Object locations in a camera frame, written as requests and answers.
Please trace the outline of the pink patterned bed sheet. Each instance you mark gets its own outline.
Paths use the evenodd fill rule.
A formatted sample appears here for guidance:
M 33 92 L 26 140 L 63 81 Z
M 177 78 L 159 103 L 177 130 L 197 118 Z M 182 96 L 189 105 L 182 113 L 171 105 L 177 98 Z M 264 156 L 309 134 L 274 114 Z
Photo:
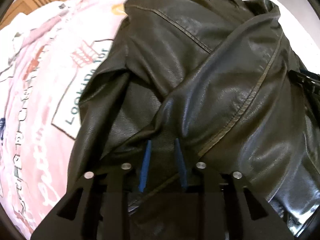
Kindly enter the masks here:
M 126 1 L 55 1 L 1 31 L 1 219 L 12 237 L 32 239 L 74 186 L 68 167 L 81 128 L 80 98 L 108 57 Z M 319 75 L 311 37 L 282 4 L 269 1 L 293 51 Z

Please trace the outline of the black leather jacket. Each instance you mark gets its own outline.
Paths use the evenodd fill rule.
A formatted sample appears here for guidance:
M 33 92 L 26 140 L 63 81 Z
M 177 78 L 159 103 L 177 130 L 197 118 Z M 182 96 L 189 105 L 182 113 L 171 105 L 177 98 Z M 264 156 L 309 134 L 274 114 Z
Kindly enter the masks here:
M 175 239 L 199 161 L 241 172 L 294 236 L 319 239 L 319 97 L 269 0 L 127 0 L 107 59 L 80 98 L 68 186 L 123 163 L 129 239 Z

